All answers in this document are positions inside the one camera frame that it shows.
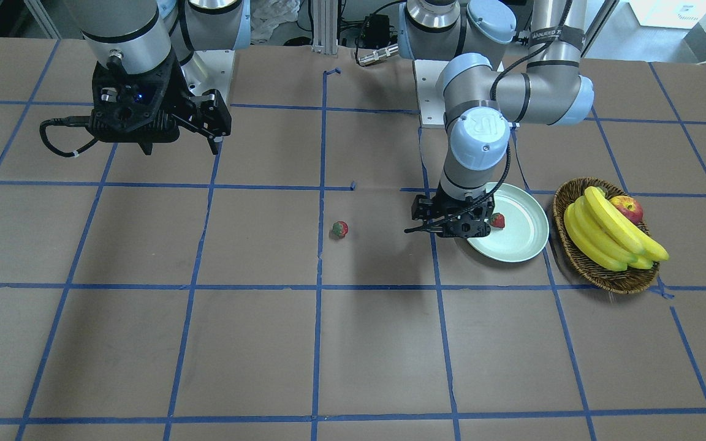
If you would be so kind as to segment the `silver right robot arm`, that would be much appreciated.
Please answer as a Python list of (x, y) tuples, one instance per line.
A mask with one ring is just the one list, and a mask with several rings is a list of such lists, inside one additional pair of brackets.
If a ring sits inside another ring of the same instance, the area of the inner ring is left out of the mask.
[(251, 42), (249, 1), (67, 1), (71, 17), (96, 58), (87, 116), (53, 118), (47, 127), (81, 127), (86, 145), (136, 143), (151, 154), (157, 143), (197, 133), (219, 154), (232, 133), (232, 115), (219, 89), (221, 74), (202, 58), (233, 55)]

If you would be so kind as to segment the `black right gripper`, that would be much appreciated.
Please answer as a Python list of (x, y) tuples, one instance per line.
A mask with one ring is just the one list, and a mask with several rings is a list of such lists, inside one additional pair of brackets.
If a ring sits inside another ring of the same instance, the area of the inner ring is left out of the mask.
[(202, 135), (214, 156), (232, 131), (232, 115), (217, 89), (194, 95), (176, 55), (145, 73), (127, 73), (123, 64), (98, 62), (92, 81), (93, 110), (86, 129), (100, 141), (139, 143), (146, 156), (154, 143), (171, 143), (184, 127)]

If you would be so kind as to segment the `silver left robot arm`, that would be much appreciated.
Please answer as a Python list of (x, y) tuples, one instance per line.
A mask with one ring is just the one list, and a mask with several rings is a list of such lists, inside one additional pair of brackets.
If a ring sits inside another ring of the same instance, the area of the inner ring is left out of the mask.
[(505, 3), (400, 6), (400, 56), (445, 62), (435, 89), (442, 99), (447, 153), (435, 195), (414, 199), (412, 218), (420, 226), (413, 232), (487, 236), (494, 193), (503, 184), (493, 172), (510, 161), (512, 124), (572, 125), (591, 111), (592, 82), (579, 67), (585, 12), (585, 1), (533, 3), (528, 54), (499, 70), (517, 30)]

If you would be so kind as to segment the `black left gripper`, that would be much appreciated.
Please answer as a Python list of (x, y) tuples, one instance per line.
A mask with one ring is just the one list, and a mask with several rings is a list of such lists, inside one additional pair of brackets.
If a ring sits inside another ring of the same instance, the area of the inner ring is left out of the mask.
[(440, 238), (484, 238), (490, 234), (488, 223), (494, 213), (494, 195), (485, 193), (479, 198), (466, 196), (454, 199), (445, 192), (434, 197), (416, 195), (411, 207), (414, 221), (421, 221), (412, 232), (434, 233)]

